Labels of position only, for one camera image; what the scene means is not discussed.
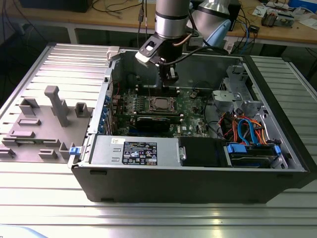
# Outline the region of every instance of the sticker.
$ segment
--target sticker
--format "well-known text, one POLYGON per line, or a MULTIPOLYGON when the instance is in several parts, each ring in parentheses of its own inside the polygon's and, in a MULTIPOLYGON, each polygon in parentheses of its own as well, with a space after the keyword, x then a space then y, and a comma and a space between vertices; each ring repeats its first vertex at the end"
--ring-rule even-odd
POLYGON ((124 142, 125 142, 124 138, 112 138, 111 139, 111 144, 123 145, 124 142))
POLYGON ((155 142, 124 142, 122 163, 125 165, 158 165, 155 142))

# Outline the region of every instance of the black cable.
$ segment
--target black cable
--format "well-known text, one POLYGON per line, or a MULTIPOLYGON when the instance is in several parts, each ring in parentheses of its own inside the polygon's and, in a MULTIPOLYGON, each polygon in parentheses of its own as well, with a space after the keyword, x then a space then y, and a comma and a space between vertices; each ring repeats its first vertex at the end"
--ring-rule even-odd
POLYGON ((213 129, 211 126, 210 126, 210 123, 212 123, 213 121, 211 122, 207 122, 207 118, 206 118, 206 108, 207 108, 207 105, 208 105, 208 101, 209 99, 212 97, 212 94, 209 95, 209 97, 207 98, 207 101, 206 101, 206 104, 205 104, 205 107, 204 107, 204 119, 205 119, 205 122, 207 123, 207 126, 209 127, 210 130, 212 130, 214 133, 216 133, 217 136, 219 136, 220 138, 226 140, 226 138, 223 137, 223 135, 221 135, 219 132, 217 132, 215 129, 213 129))
POLYGON ((308 52, 312 57, 314 57, 314 58, 317 59, 317 56, 315 56, 315 55, 312 54, 312 52, 315 53, 315 54, 317 54, 317 52, 311 50, 310 48, 305 48, 305 49, 307 50, 307 52, 308 52))
MULTIPOLYGON (((250 23, 250 21, 247 19, 244 10, 241 9, 241 11, 242 11, 242 13, 243 13, 243 16, 241 16, 241 15, 238 15, 238 16, 244 18, 244 20, 245 20, 244 23, 246 24, 246 27, 249 29, 251 23, 250 23)), ((232 53, 234 53, 237 49, 241 50, 241 49, 240 49, 240 45, 241 45, 241 43, 243 42, 243 39, 247 36, 247 30, 244 29, 243 31, 244 31, 245 34, 244 34, 244 36, 242 37, 242 39, 241 39, 240 43, 238 44, 238 46, 234 46, 235 48, 233 49, 232 53)))
POLYGON ((210 88, 212 88, 211 84, 210 84, 208 81, 198 81, 198 82, 196 82, 196 83, 194 84, 193 90, 197 87, 197 85, 198 85, 199 83, 205 83, 205 84, 207 84, 210 88))
POLYGON ((137 34, 137 45, 138 45, 138 48, 140 47, 139 45, 139 37, 140 37, 140 29, 141 29, 141 24, 144 20, 144 0, 142 0, 141 2, 141 7, 140 7, 140 11, 139 11, 139 17, 138 17, 138 22, 139 22, 139 27, 138 27, 138 34, 137 34))
POLYGON ((195 24, 193 15, 192 15, 192 13, 190 12, 190 10, 188 10, 188 17, 189 17, 190 22, 192 23, 193 30, 196 30, 196 31, 197 31, 197 26, 196 26, 196 24, 195 24))
POLYGON ((199 51, 203 51, 203 50, 213 50, 216 53, 219 53, 221 55, 224 55, 224 56, 228 55, 228 51, 226 51, 225 49, 221 49, 221 48, 215 47, 215 46, 202 46, 202 47, 199 47, 199 48, 191 51, 190 53, 183 56, 182 58, 179 58, 179 59, 172 61, 172 62, 162 63, 162 65, 168 66, 168 65, 173 65, 173 64, 179 63, 179 62, 183 61, 184 59, 188 58, 189 56, 192 56, 194 53, 199 52, 199 51))
POLYGON ((139 22, 138 33, 137 33, 137 46, 138 46, 138 48, 140 47, 140 45, 139 45, 140 29, 141 29, 141 23, 139 22))
POLYGON ((98 8, 95 8, 95 4, 96 4, 97 2, 99 2, 99 1, 100 1, 100 0, 96 0, 96 1, 92 4, 92 8, 93 8, 94 10, 100 11, 100 12, 118 12, 118 11, 123 11, 123 10, 129 9, 129 8, 131 8, 131 7, 134 7, 134 6, 139 6, 139 5, 142 4, 142 3, 139 3, 139 4, 132 5, 132 6, 127 6, 127 7, 122 8, 122 9, 106 11, 106 10, 100 10, 100 9, 98 9, 98 8))
POLYGON ((145 0, 145 41, 148 40, 148 0, 145 0))
POLYGON ((23 16, 23 18, 34 28, 34 30, 39 34, 40 37, 43 38, 43 40, 48 43, 48 41, 44 38, 44 36, 38 31, 38 29, 35 28, 35 26, 29 21, 28 18, 26 18, 26 16, 21 12, 21 10, 18 8, 15 0, 13 0, 13 4, 15 6, 15 8, 18 10, 18 12, 21 14, 21 16, 23 16))
POLYGON ((8 20, 8 22, 9 22, 11 28, 12 28, 13 31, 15 32, 15 34, 17 34, 17 35, 19 36, 19 39, 21 40, 21 43, 22 43, 24 46, 26 46, 27 49, 28 49, 28 48, 32 48, 32 49, 34 49, 35 51, 37 51, 38 53, 41 53, 41 51, 38 50, 38 49, 36 49, 35 47, 24 43, 24 41, 23 41, 23 39, 22 39, 22 35, 20 35, 20 33, 17 32, 16 29, 14 28, 14 26, 13 26, 13 24, 12 24, 12 22, 11 22, 9 16, 8 16, 7 12, 6 12, 6 9, 4 9, 4 14, 5 14, 5 17, 6 17, 6 19, 8 20))

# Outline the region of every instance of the wooden desk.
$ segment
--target wooden desk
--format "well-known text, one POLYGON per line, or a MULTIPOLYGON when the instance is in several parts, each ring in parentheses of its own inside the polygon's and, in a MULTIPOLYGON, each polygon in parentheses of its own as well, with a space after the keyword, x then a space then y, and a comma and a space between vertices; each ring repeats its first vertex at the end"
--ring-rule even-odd
MULTIPOLYGON (((17 23, 26 23, 20 13, 12 5, 12 0, 7 0, 7 13, 11 21, 17 23)), ((122 0, 107 0, 109 4, 120 3, 122 0)), ((287 46, 299 46, 299 47, 317 47, 317 31, 295 22, 292 28, 286 27, 263 27, 261 26, 261 18, 253 16, 252 7, 259 5, 257 0, 241 0, 246 17, 252 22, 251 24, 260 27, 257 43, 274 44, 274 45, 287 45, 287 46)), ((130 0, 123 5, 117 5, 111 9, 120 9, 123 7, 138 4, 138 0, 130 0)), ((31 9, 22 8, 18 3, 20 10, 23 14, 31 20, 34 24, 61 26, 66 27, 69 33, 71 43, 77 44, 77 36, 75 29, 96 29, 96 30, 108 30, 108 31, 125 31, 125 32, 137 32, 138 28, 138 14, 139 6, 129 8, 122 11, 121 19, 111 16, 104 12, 98 12, 90 8, 86 13, 76 13, 68 11, 57 10, 44 10, 44 9, 31 9)), ((96 8, 104 10, 104 1, 100 0, 96 5, 96 8)), ((155 5, 148 4, 148 32, 154 33, 155 23, 155 5)), ((145 23, 142 24, 141 32, 145 32, 145 23)), ((228 32, 226 40, 235 42, 238 38, 244 36, 240 23, 237 23, 232 32, 228 32)))

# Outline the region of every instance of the desk leg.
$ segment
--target desk leg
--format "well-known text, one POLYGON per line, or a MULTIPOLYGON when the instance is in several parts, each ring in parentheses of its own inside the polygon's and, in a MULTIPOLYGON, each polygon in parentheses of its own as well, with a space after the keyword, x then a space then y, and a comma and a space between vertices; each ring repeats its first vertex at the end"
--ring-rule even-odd
POLYGON ((78 37, 77 37, 76 31, 75 31, 75 28, 73 28, 73 27, 68 27, 68 28, 67 28, 67 31, 68 31, 68 35, 69 35, 70 42, 71 42, 72 44, 78 44, 79 41, 78 41, 78 37))

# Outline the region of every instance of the wire bundle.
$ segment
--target wire bundle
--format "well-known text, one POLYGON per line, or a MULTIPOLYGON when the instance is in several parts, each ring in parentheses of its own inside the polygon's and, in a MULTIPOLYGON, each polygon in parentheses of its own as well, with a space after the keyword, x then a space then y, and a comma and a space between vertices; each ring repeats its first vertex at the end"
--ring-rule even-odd
POLYGON ((236 117, 232 115, 232 128, 223 135, 226 140, 231 142, 238 143, 241 141, 241 144, 250 145, 249 141, 246 139, 246 136, 250 133, 251 140, 255 145, 267 145, 263 126, 256 120, 250 119, 246 116, 237 116, 240 118, 239 122, 236 121, 236 117), (242 125, 249 126, 248 130, 242 135, 242 125))

